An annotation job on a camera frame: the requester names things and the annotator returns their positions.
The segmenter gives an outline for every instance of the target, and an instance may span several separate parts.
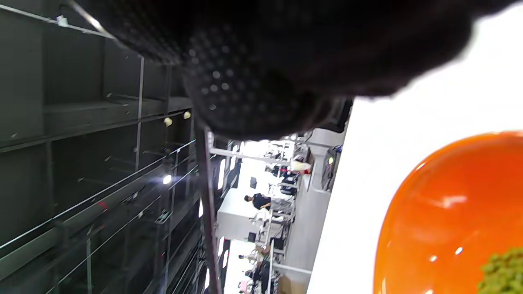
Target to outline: ceiling light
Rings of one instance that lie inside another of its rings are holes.
[[[173,180],[173,176],[172,176],[172,175],[166,175],[166,176],[164,177],[163,183],[164,183],[164,185],[167,185],[167,184],[169,184],[170,181],[172,181],[172,180]]]

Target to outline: red stripe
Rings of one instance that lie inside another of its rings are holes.
[[[100,205],[104,209],[104,212],[107,211],[108,207],[107,207],[107,203],[105,203],[105,201],[100,201],[97,204]]]

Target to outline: black shirt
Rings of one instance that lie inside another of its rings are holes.
[[[263,205],[267,205],[270,203],[270,197],[266,197],[260,193],[256,193],[253,195],[253,205],[256,207],[256,209],[260,210]]]

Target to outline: green food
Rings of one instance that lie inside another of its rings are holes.
[[[478,285],[478,294],[523,293],[523,248],[492,255],[481,270],[484,278]]]

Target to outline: orange bowl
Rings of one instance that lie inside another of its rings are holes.
[[[495,253],[523,246],[523,133],[464,139],[417,166],[381,229],[375,294],[473,294]]]

